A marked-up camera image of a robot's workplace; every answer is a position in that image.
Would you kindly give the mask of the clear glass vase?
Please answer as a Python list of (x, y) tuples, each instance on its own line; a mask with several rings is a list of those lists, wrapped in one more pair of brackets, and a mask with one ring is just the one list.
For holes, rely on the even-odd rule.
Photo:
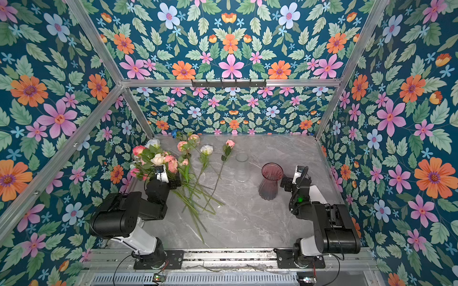
[(236, 155), (234, 176), (237, 182), (244, 183), (250, 178), (249, 156), (246, 153)]

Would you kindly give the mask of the large pink peony bunch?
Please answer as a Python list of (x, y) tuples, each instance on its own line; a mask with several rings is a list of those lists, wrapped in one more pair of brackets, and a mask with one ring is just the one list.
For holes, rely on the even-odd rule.
[[(144, 182), (152, 182), (156, 179), (155, 166), (164, 164), (167, 169), (167, 175), (173, 177), (179, 175), (178, 171), (178, 155), (172, 154), (161, 147), (161, 142), (158, 139), (151, 139), (144, 145), (139, 145), (132, 150), (133, 161), (130, 164), (130, 174), (133, 178), (137, 178)], [(173, 189), (173, 193), (178, 197), (176, 192), (178, 189)], [(199, 218), (192, 218), (198, 237), (203, 241), (202, 232), (207, 231), (205, 225)]]

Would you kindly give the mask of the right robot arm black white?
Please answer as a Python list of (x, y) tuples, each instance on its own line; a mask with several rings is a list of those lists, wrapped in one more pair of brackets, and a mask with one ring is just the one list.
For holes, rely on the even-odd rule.
[(344, 204), (328, 203), (307, 175), (285, 177), (280, 186), (291, 193), (289, 210), (297, 219), (312, 223), (313, 233), (293, 245), (293, 263), (305, 268), (323, 255), (356, 255), (361, 250), (360, 237)]

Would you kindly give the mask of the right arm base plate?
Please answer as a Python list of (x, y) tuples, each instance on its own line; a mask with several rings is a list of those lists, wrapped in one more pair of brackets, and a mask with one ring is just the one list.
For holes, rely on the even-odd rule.
[(324, 269), (323, 256), (303, 256), (294, 249), (273, 249), (279, 269)]

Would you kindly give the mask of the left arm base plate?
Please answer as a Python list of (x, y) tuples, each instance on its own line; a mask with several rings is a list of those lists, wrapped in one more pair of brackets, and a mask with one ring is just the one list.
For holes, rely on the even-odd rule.
[(135, 259), (134, 269), (136, 270), (161, 270), (181, 269), (184, 262), (183, 250), (156, 250), (149, 255), (138, 255), (132, 253)]

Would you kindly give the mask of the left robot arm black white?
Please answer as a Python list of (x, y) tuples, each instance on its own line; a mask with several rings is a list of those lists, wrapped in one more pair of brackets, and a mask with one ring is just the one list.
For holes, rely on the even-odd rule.
[(130, 248), (135, 270), (180, 269), (184, 251), (165, 250), (161, 239), (148, 234), (142, 225), (143, 222), (166, 217), (168, 195), (180, 186), (179, 177), (168, 182), (153, 179), (146, 183), (143, 193), (108, 195), (90, 220), (91, 235), (114, 240)]

